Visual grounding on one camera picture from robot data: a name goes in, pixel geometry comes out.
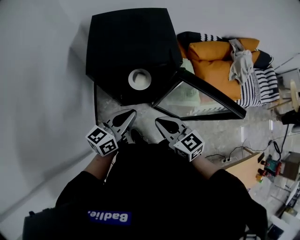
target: gray cloth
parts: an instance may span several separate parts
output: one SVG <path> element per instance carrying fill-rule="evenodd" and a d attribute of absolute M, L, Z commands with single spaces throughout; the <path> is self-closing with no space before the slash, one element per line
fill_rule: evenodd
<path fill-rule="evenodd" d="M 233 64 L 230 67 L 229 80 L 237 79 L 240 85 L 243 85 L 254 71 L 252 53 L 245 50 L 237 39 L 229 40 L 229 43 L 233 48 L 231 52 Z"/>
<path fill-rule="evenodd" d="M 261 89 L 259 87 L 259 82 L 257 79 L 257 76 L 255 74 L 255 71 L 251 74 L 251 79 L 253 80 L 253 86 L 254 86 L 254 91 L 255 91 L 255 97 L 258 101 L 261 100 Z"/>

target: person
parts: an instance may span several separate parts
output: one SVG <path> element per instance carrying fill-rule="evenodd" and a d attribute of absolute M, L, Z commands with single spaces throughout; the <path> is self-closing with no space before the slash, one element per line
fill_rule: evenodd
<path fill-rule="evenodd" d="M 117 155 L 96 155 L 61 192 L 56 209 L 71 203 L 77 212 L 84 209 L 84 224 L 76 224 L 84 218 L 79 213 L 70 213 L 75 222 L 70 234 L 231 240 L 256 234 L 266 239 L 266 210 L 239 179 L 202 156 L 186 161 L 166 140 L 148 144 L 137 129 L 131 137 L 134 144 L 120 144 Z"/>
<path fill-rule="evenodd" d="M 289 111 L 285 114 L 280 114 L 277 108 L 271 110 L 272 117 L 274 121 L 280 121 L 283 125 L 287 124 L 300 124 L 300 112 L 295 110 Z"/>

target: blue label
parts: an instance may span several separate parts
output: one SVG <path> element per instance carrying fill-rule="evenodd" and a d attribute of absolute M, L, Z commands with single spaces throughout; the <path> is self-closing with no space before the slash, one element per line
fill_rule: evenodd
<path fill-rule="evenodd" d="M 88 211 L 91 222 L 110 225 L 131 225 L 131 212 Z"/>

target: table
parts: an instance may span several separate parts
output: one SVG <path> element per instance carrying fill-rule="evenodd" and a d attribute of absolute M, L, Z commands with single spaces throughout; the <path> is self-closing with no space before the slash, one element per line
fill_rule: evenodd
<path fill-rule="evenodd" d="M 246 147 L 244 147 L 243 150 L 247 151 L 251 155 L 237 162 L 226 165 L 223 169 L 236 176 L 246 188 L 252 188 L 257 183 L 257 170 L 259 168 L 264 169 L 264 165 L 258 163 L 258 158 L 261 156 L 262 152 L 252 152 Z"/>

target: floor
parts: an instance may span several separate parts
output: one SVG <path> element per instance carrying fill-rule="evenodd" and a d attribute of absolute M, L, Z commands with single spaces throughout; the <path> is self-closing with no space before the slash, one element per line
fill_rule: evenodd
<path fill-rule="evenodd" d="M 137 119 L 134 127 L 138 128 L 150 143 L 158 143 L 163 140 L 155 126 L 155 118 L 165 116 L 163 113 L 151 108 L 147 104 L 120 106 L 114 99 L 108 96 L 99 87 L 97 88 L 97 107 L 98 120 L 106 121 L 109 116 L 119 110 L 133 108 L 137 110 Z M 229 154 L 235 147 L 246 146 L 253 150 L 264 150 L 268 146 L 271 139 L 276 139 L 279 147 L 282 145 L 283 136 L 285 135 L 286 126 L 280 122 L 271 122 L 270 110 L 268 106 L 253 107 L 247 109 L 247 115 L 243 120 L 222 120 L 222 121 L 189 121 L 186 122 L 191 129 L 196 129 L 205 141 L 203 156 L 213 154 L 221 154 L 229 157 Z M 291 110 L 290 105 L 286 105 L 279 109 L 284 113 Z M 265 151 L 265 155 L 271 154 L 273 159 L 278 159 L 279 155 L 275 152 L 273 144 Z M 241 148 L 236 149 L 232 154 L 232 161 L 245 157 L 247 153 Z M 220 156 L 212 156 L 208 158 L 217 165 L 224 165 L 223 158 Z M 285 178 L 277 177 L 275 183 L 265 179 L 261 184 L 257 184 L 249 193 L 254 200 L 263 205 L 268 212 L 268 216 L 274 215 L 276 210 L 282 204 L 282 201 L 288 196 L 288 192 L 278 188 L 292 185 L 292 181 Z"/>

